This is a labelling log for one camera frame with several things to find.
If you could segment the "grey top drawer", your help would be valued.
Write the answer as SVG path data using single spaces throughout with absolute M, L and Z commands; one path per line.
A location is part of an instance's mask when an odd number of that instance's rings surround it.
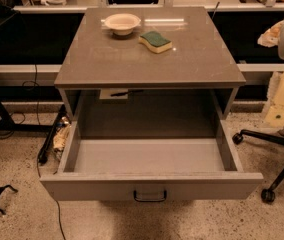
M 245 199 L 248 173 L 209 90 L 148 90 L 124 100 L 81 94 L 58 170 L 41 182 L 59 201 Z

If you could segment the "grey drawer cabinet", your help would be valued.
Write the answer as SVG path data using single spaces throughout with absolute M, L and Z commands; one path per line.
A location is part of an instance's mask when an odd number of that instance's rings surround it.
M 116 39 L 104 20 L 130 13 L 141 23 Z M 172 48 L 156 54 L 138 41 L 156 31 Z M 123 89 L 229 89 L 245 84 L 232 55 L 203 7 L 92 8 L 85 12 L 55 80 L 60 91 Z

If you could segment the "green yellow sponge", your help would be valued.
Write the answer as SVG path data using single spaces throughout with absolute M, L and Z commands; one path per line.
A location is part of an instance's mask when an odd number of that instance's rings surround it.
M 160 54 L 172 48 L 172 42 L 156 31 L 141 34 L 138 41 L 156 54 Z

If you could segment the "yellow crumpled wrapper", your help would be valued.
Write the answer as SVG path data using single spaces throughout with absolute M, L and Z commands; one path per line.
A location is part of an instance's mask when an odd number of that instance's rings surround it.
M 70 120 L 64 116 L 60 119 L 56 126 L 56 132 L 53 137 L 53 149 L 55 151 L 63 151 L 66 139 L 71 128 Z

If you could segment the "white paper bowl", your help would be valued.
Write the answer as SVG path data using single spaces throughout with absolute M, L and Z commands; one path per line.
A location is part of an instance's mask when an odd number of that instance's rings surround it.
M 118 36 L 130 35 L 140 22 L 139 17 L 128 13 L 113 14 L 104 20 L 105 26 Z

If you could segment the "black power strip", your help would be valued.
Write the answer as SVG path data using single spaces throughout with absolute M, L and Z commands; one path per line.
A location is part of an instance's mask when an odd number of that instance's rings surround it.
M 42 148 L 40 149 L 38 156 L 37 156 L 37 162 L 40 164 L 45 164 L 48 160 L 47 158 L 47 150 L 49 149 L 51 143 L 53 142 L 53 137 L 56 133 L 56 130 L 58 128 L 58 125 L 60 123 L 60 120 L 62 119 L 63 116 L 66 115 L 66 109 L 65 106 L 62 105 L 58 111 L 58 114 L 54 120 L 53 125 L 51 126 L 49 133 L 45 139 L 45 142 L 42 146 Z

